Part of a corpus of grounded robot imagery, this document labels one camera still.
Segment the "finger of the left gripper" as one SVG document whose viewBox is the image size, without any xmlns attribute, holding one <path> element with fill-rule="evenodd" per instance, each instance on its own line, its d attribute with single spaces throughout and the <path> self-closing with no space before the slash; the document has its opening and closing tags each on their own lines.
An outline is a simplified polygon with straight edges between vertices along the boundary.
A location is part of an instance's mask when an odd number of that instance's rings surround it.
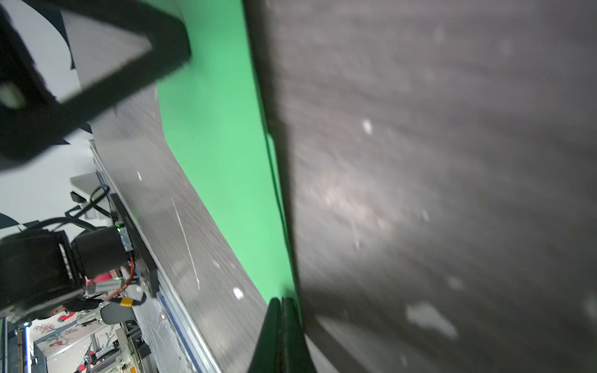
<svg viewBox="0 0 597 373">
<path fill-rule="evenodd" d="M 1 12 L 1 81 L 23 107 L 1 105 L 1 161 L 28 163 L 79 125 L 99 116 L 187 63 L 191 45 L 182 20 L 140 1 L 53 1 L 53 6 L 149 39 L 151 51 L 59 103 L 5 11 Z"/>
</svg>

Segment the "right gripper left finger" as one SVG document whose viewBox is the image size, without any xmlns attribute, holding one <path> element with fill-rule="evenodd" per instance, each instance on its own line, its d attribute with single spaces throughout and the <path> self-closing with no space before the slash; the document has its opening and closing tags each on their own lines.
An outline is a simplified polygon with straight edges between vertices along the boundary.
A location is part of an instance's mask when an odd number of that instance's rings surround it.
<svg viewBox="0 0 597 373">
<path fill-rule="evenodd" d="M 249 373 L 278 373 L 281 368 L 281 301 L 272 298 L 253 353 Z"/>
</svg>

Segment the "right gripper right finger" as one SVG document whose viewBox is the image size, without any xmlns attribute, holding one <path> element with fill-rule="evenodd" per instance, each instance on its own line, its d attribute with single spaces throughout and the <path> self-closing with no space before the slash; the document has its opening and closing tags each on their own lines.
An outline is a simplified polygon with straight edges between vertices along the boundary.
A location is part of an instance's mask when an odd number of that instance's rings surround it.
<svg viewBox="0 0 597 373">
<path fill-rule="evenodd" d="M 281 301 L 281 368 L 286 373 L 316 373 L 299 311 L 293 299 Z"/>
</svg>

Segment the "green square paper sheet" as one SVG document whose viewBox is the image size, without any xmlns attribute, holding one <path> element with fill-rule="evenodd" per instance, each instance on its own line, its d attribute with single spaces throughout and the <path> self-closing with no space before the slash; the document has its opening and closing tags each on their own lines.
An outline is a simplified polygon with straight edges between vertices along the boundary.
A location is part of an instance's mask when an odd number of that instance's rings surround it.
<svg viewBox="0 0 597 373">
<path fill-rule="evenodd" d="M 264 301 L 297 299 L 275 143 L 241 1 L 156 1 L 191 59 L 157 84 L 166 142 Z"/>
</svg>

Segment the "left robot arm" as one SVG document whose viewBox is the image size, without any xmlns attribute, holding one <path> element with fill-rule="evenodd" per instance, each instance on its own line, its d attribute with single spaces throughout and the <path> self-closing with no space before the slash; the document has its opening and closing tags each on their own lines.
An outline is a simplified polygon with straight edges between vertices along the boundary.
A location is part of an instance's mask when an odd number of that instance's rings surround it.
<svg viewBox="0 0 597 373">
<path fill-rule="evenodd" d="M 56 1 L 54 7 L 146 37 L 150 50 L 64 102 L 57 101 L 6 13 L 1 15 L 1 168 L 22 166 L 191 58 L 183 22 L 140 1 Z M 1 241 L 1 316 L 13 323 L 78 298 L 86 280 L 123 265 L 127 254 L 103 231 L 106 248 L 85 249 L 44 223 Z"/>
</svg>

